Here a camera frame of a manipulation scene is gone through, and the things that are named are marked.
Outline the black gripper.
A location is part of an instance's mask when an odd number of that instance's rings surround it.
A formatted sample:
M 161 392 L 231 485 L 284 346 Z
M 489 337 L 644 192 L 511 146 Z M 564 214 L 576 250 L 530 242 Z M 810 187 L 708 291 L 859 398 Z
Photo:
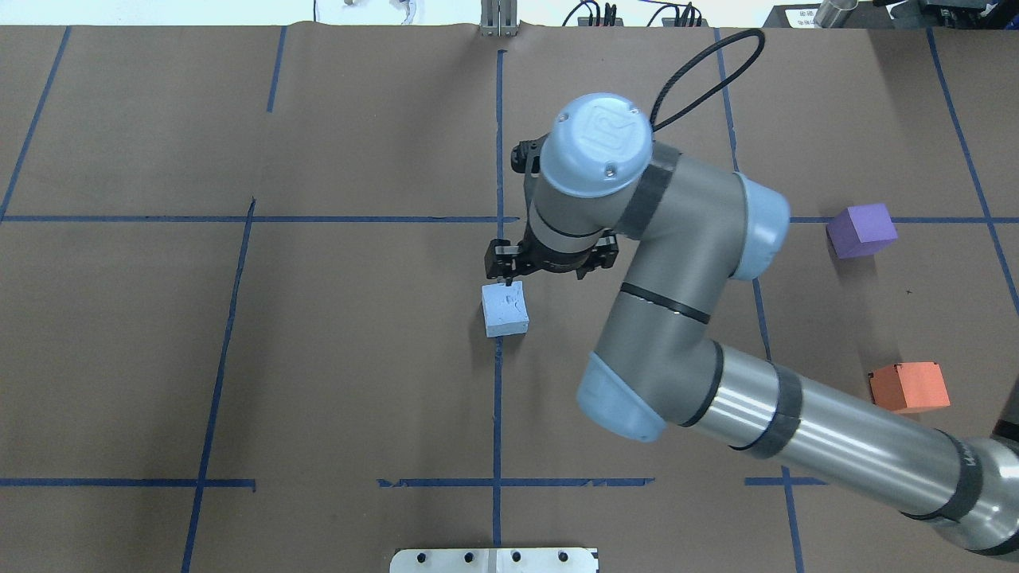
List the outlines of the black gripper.
M 549 272 L 554 275 L 574 273 L 576 279 L 585 279 L 597 269 L 611 269 L 619 256 L 619 241 L 614 232 L 605 232 L 588 251 L 574 253 L 574 260 L 553 263 L 538 256 L 538 250 L 525 246 L 524 240 L 512 244 L 506 239 L 493 239 L 485 253 L 485 275 L 487 279 L 512 287 L 517 277 Z

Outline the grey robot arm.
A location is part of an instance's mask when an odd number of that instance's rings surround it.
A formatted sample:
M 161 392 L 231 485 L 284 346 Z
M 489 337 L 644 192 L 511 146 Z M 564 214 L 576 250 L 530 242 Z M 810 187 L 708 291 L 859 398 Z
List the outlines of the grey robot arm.
M 690 427 L 1016 561 L 1015 446 L 922 427 L 707 337 L 725 283 L 761 276 L 783 246 L 783 195 L 655 142 L 648 117 L 609 93 L 565 105 L 547 135 L 521 142 L 513 169 L 525 232 L 492 240 L 488 279 L 586 275 L 614 264 L 616 235 L 638 244 L 576 392 L 590 420 L 639 442 Z

